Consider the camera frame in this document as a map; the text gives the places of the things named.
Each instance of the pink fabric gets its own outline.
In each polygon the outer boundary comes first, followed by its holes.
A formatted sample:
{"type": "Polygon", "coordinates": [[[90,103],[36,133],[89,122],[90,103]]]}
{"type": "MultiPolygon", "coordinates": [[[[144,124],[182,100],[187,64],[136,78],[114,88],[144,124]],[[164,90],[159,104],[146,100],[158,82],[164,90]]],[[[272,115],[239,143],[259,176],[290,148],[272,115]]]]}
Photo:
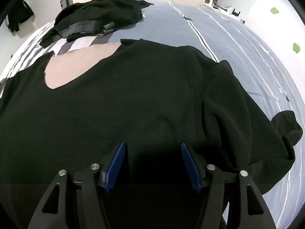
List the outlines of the pink fabric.
{"type": "Polygon", "coordinates": [[[120,42],[97,44],[51,57],[45,68],[46,85],[55,89],[69,83],[112,55],[120,45],[120,42]]]}

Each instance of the hanging clothes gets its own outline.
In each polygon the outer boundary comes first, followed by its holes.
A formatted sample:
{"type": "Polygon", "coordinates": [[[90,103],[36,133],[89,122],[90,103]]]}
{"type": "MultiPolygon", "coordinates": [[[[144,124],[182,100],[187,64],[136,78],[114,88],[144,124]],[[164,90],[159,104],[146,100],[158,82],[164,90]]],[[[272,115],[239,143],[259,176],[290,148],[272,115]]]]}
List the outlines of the hanging clothes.
{"type": "Polygon", "coordinates": [[[24,0],[17,0],[7,16],[6,25],[11,32],[19,31],[19,23],[24,23],[34,12],[24,0]]]}
{"type": "Polygon", "coordinates": [[[112,228],[195,227],[204,194],[190,185],[183,142],[223,171],[246,170],[262,194],[295,161],[303,131],[294,113],[269,121],[225,60],[191,46],[121,40],[112,55],[51,89],[52,55],[8,79],[0,100],[0,202],[20,228],[59,170],[86,169],[118,140],[127,155],[103,197],[112,228]]]}
{"type": "Polygon", "coordinates": [[[74,3],[63,9],[55,19],[54,27],[42,37],[40,45],[67,38],[72,42],[80,37],[107,35],[118,28],[135,24],[142,17],[142,8],[153,5],[144,0],[92,0],[74,3]]]}

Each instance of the blue gripper pad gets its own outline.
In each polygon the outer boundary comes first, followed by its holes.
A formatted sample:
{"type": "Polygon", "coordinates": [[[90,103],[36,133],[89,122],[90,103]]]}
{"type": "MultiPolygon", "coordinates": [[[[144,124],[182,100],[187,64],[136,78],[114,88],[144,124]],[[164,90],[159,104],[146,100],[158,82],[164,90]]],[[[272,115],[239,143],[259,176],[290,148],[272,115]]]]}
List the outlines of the blue gripper pad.
{"type": "Polygon", "coordinates": [[[192,154],[190,153],[190,150],[188,149],[185,143],[182,143],[181,145],[181,154],[182,159],[184,161],[184,165],[189,174],[192,187],[196,189],[198,193],[200,193],[200,191],[202,190],[200,171],[195,163],[195,160],[192,157],[192,154]]]}
{"type": "Polygon", "coordinates": [[[120,168],[122,166],[125,156],[125,144],[122,142],[115,153],[109,168],[106,172],[106,181],[104,185],[104,190],[109,192],[110,189],[114,187],[117,175],[119,174],[120,168]]]}

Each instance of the black shirt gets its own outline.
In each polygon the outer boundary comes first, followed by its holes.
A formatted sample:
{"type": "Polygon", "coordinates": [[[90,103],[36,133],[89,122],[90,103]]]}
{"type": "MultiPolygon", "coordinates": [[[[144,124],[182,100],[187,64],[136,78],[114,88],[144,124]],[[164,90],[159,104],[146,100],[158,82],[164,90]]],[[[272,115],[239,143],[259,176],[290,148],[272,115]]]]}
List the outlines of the black shirt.
{"type": "Polygon", "coordinates": [[[121,42],[56,89],[44,80],[52,53],[8,79],[0,103],[0,201],[20,228],[59,170],[84,170],[118,140],[127,158],[104,197],[112,228],[195,226],[202,194],[191,188],[183,142],[224,171],[247,170],[262,193],[291,168],[302,135],[293,112],[297,137],[284,142],[280,123],[268,120],[227,61],[191,46],[121,42]]]}

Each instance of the white stripe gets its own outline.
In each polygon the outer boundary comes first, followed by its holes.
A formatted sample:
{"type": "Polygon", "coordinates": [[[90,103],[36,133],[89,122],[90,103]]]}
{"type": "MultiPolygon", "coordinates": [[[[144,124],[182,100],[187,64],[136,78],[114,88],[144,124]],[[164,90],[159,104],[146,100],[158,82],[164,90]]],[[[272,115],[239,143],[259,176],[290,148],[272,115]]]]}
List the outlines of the white stripe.
{"type": "Polygon", "coordinates": [[[2,94],[3,94],[3,91],[4,91],[4,88],[5,88],[5,83],[3,84],[4,86],[2,87],[2,91],[0,93],[0,98],[2,97],[2,94]]]}
{"type": "MultiPolygon", "coordinates": [[[[169,3],[170,6],[172,6],[182,17],[184,17],[184,14],[177,9],[170,1],[167,1],[169,3]]],[[[193,25],[192,22],[190,22],[189,20],[186,20],[187,23],[190,25],[191,29],[194,31],[194,33],[197,35],[200,43],[203,45],[203,47],[208,51],[208,53],[211,55],[212,59],[215,62],[219,63],[219,60],[217,58],[217,56],[215,55],[215,53],[211,50],[211,48],[208,46],[208,44],[206,43],[205,39],[203,38],[203,36],[200,34],[200,32],[197,30],[197,28],[193,25]]]]}
{"type": "Polygon", "coordinates": [[[70,47],[68,52],[90,46],[92,41],[95,40],[95,38],[96,36],[86,36],[86,37],[78,38],[70,47]]]}
{"type": "MultiPolygon", "coordinates": [[[[39,35],[38,40],[40,40],[49,31],[49,29],[54,26],[54,23],[55,23],[55,21],[52,21],[49,23],[49,25],[45,28],[45,31],[39,35]]],[[[32,58],[32,56],[35,54],[35,52],[41,48],[42,48],[42,46],[40,46],[39,44],[35,44],[34,47],[32,47],[32,49],[30,51],[31,52],[30,55],[22,61],[21,67],[19,68],[18,71],[23,70],[25,68],[27,62],[32,58]]]]}
{"type": "Polygon", "coordinates": [[[284,213],[284,209],[285,209],[285,206],[286,206],[287,197],[288,197],[288,193],[289,193],[289,187],[290,187],[290,171],[288,172],[287,190],[286,190],[286,197],[285,197],[284,207],[283,207],[283,210],[282,210],[282,212],[281,212],[281,214],[280,214],[280,217],[279,217],[279,219],[278,219],[278,222],[276,223],[276,228],[279,227],[280,221],[281,221],[282,216],[283,216],[283,213],[284,213]]]}
{"type": "Polygon", "coordinates": [[[34,49],[35,45],[39,42],[39,40],[43,37],[43,35],[45,35],[48,32],[48,29],[51,27],[53,27],[53,23],[50,23],[48,26],[46,26],[44,28],[45,31],[41,30],[41,32],[39,33],[39,37],[37,37],[37,39],[35,39],[35,41],[32,42],[31,46],[28,48],[28,50],[23,54],[21,59],[18,61],[18,63],[16,64],[16,66],[14,67],[12,72],[10,73],[9,77],[13,77],[18,72],[19,68],[24,63],[24,60],[25,60],[25,57],[27,56],[27,54],[29,54],[34,49]]]}
{"type": "Polygon", "coordinates": [[[48,52],[54,51],[54,54],[57,55],[57,53],[60,51],[61,47],[67,42],[67,39],[60,39],[58,40],[55,45],[51,47],[48,52]]]}
{"type": "Polygon", "coordinates": [[[49,50],[48,50],[48,47],[46,47],[44,50],[42,50],[40,53],[38,53],[31,61],[31,63],[29,64],[29,66],[31,66],[32,64],[35,63],[35,61],[41,57],[42,55],[44,55],[45,53],[47,53],[47,50],[48,52],[50,51],[54,51],[55,55],[60,51],[61,47],[66,43],[66,39],[60,39],[58,40],[55,45],[53,45],[49,50]]]}
{"type": "Polygon", "coordinates": [[[260,47],[263,49],[264,52],[269,53],[261,44],[259,44],[260,47]]]}
{"type": "Polygon", "coordinates": [[[278,98],[274,95],[274,93],[272,92],[272,90],[270,89],[269,85],[267,84],[267,82],[265,81],[265,79],[263,78],[262,74],[260,73],[260,71],[257,69],[257,67],[254,65],[254,63],[251,61],[251,59],[249,58],[249,56],[246,54],[246,52],[243,50],[243,48],[236,42],[236,40],[231,36],[231,34],[222,26],[219,24],[218,21],[216,21],[211,15],[209,15],[208,13],[204,12],[203,10],[201,10],[200,8],[198,8],[200,11],[202,11],[203,13],[207,14],[214,22],[216,22],[217,25],[219,25],[229,36],[230,38],[237,44],[237,46],[240,48],[240,50],[243,52],[243,54],[248,58],[249,62],[252,64],[252,66],[255,68],[256,72],[258,73],[258,75],[260,76],[260,78],[262,79],[262,81],[264,82],[264,84],[266,85],[266,87],[268,88],[269,92],[271,93],[271,95],[275,98],[276,103],[278,105],[278,108],[281,110],[280,105],[279,105],[279,100],[278,98]]]}
{"type": "Polygon", "coordinates": [[[10,59],[10,61],[7,63],[6,67],[4,68],[0,80],[7,77],[9,74],[12,66],[15,64],[15,62],[18,60],[19,56],[22,54],[22,52],[25,50],[25,48],[28,46],[28,44],[45,28],[43,26],[40,29],[37,29],[22,45],[21,47],[16,51],[16,53],[13,55],[13,57],[10,59]]]}
{"type": "Polygon", "coordinates": [[[292,223],[292,220],[293,220],[293,216],[294,216],[294,213],[296,211],[296,207],[299,203],[299,199],[300,199],[300,194],[301,194],[301,186],[302,186],[302,168],[303,168],[303,164],[302,164],[302,140],[300,140],[300,156],[301,156],[301,166],[300,166],[300,175],[299,175],[299,180],[300,180],[300,185],[299,185],[299,192],[298,192],[298,197],[296,199],[296,203],[295,203],[295,207],[294,207],[294,210],[293,210],[293,214],[291,216],[291,220],[289,222],[289,224],[292,223]]]}
{"type": "Polygon", "coordinates": [[[209,51],[214,55],[216,62],[219,63],[219,60],[217,58],[217,56],[215,55],[215,53],[211,50],[211,48],[209,47],[209,45],[207,44],[207,42],[205,41],[205,39],[203,38],[203,36],[201,35],[201,33],[198,31],[198,34],[202,37],[202,40],[204,41],[206,47],[209,49],[209,51]]]}

